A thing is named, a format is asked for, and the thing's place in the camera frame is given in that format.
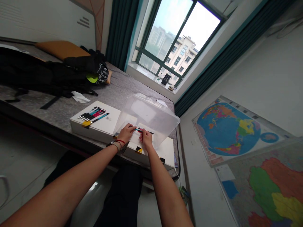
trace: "white cardboard box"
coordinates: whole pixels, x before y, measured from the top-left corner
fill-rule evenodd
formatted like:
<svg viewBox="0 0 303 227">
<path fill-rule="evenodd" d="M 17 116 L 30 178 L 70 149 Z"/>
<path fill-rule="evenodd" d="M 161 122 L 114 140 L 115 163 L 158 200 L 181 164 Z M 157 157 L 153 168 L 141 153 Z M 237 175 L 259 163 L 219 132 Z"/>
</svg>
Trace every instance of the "white cardboard box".
<svg viewBox="0 0 303 227">
<path fill-rule="evenodd" d="M 104 114 L 110 114 L 91 124 L 89 127 L 83 126 L 82 124 L 84 121 L 77 118 L 83 113 L 90 112 L 95 106 L 105 109 L 106 112 Z M 79 135 L 86 136 L 108 144 L 114 140 L 114 129 L 118 121 L 120 112 L 120 110 L 117 110 L 100 101 L 95 101 L 93 104 L 89 105 L 70 119 L 72 131 Z"/>
<path fill-rule="evenodd" d="M 91 110 L 95 107 L 100 107 L 106 110 L 106 113 L 110 113 L 108 116 L 98 120 L 97 122 L 91 124 L 89 127 L 83 126 L 83 120 L 78 119 L 80 115 L 83 113 L 91 112 Z M 120 110 L 117 110 L 109 105 L 106 105 L 100 101 L 95 101 L 75 116 L 70 119 L 70 124 L 72 127 L 72 131 L 82 136 L 86 136 L 106 144 L 109 144 L 113 140 L 114 137 L 114 129 L 116 123 L 118 121 Z M 137 147 L 142 148 L 142 144 L 139 142 L 139 132 L 135 131 L 132 136 L 132 141 L 138 141 L 138 143 L 129 142 L 128 146 L 125 149 L 124 155 L 132 158 L 138 162 L 141 162 L 145 165 L 149 166 L 149 160 L 147 151 L 141 149 L 140 151 L 136 151 Z M 160 158 L 162 158 L 162 162 L 167 170 L 173 169 L 175 166 L 174 160 L 174 142 L 171 138 L 167 137 L 164 142 L 156 149 L 156 152 Z"/>
<path fill-rule="evenodd" d="M 142 147 L 143 146 L 140 143 L 136 144 L 129 142 L 127 148 L 125 149 L 124 155 L 149 166 L 150 164 L 147 151 Z M 156 152 L 167 170 L 174 168 L 174 141 L 171 138 L 167 137 L 156 149 Z"/>
</svg>

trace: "legs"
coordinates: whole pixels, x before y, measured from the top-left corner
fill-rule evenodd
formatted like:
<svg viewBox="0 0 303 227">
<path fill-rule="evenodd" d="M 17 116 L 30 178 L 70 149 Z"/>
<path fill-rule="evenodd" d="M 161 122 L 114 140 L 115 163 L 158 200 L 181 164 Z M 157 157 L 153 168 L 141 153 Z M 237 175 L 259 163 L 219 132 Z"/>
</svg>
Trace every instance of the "legs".
<svg viewBox="0 0 303 227">
<path fill-rule="evenodd" d="M 46 187 L 57 177 L 84 161 L 85 158 L 72 151 L 66 152 L 55 170 L 45 180 Z M 112 179 L 111 188 L 104 201 L 103 210 L 94 227 L 137 226 L 138 200 L 141 194 L 143 177 L 138 167 L 122 166 Z M 65 227 L 69 227 L 71 218 Z"/>
<path fill-rule="evenodd" d="M 137 226 L 142 182 L 143 177 L 138 167 L 130 165 L 121 167 L 112 180 L 103 210 L 94 227 Z"/>
</svg>

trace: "headboard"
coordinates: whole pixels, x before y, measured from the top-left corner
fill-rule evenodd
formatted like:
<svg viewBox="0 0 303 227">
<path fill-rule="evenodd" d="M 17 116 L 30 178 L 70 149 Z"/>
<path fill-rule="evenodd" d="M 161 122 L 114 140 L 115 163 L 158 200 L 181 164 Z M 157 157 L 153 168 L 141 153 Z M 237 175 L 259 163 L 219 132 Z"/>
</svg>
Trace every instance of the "headboard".
<svg viewBox="0 0 303 227">
<path fill-rule="evenodd" d="M 0 37 L 96 49 L 95 18 L 70 0 L 0 0 Z"/>
</svg>

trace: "dark green curtain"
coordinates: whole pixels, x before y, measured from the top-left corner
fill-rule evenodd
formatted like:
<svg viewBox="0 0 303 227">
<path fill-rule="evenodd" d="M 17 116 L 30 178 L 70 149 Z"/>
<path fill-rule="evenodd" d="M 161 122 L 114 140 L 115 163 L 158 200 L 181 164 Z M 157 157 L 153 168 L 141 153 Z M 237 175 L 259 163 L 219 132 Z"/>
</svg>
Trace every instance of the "dark green curtain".
<svg viewBox="0 0 303 227">
<path fill-rule="evenodd" d="M 207 89 L 245 53 L 260 36 L 294 3 L 295 0 L 263 1 L 258 13 L 199 75 L 194 83 L 175 104 L 175 114 L 182 116 Z"/>
<path fill-rule="evenodd" d="M 113 0 L 106 59 L 124 70 L 139 0 Z"/>
</svg>

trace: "map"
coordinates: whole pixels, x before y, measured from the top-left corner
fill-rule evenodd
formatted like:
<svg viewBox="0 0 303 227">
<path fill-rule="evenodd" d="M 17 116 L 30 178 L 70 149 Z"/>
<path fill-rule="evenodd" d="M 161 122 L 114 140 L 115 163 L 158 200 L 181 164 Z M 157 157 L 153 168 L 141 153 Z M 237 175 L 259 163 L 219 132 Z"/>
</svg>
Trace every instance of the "map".
<svg viewBox="0 0 303 227">
<path fill-rule="evenodd" d="M 265 119 L 260 123 L 260 119 L 222 96 L 194 118 L 195 130 L 209 164 L 217 165 L 291 137 L 283 130 L 278 135 L 272 130 L 277 128 L 275 125 Z"/>
<path fill-rule="evenodd" d="M 303 226 L 302 142 L 233 160 L 216 171 L 240 226 Z"/>
</svg>

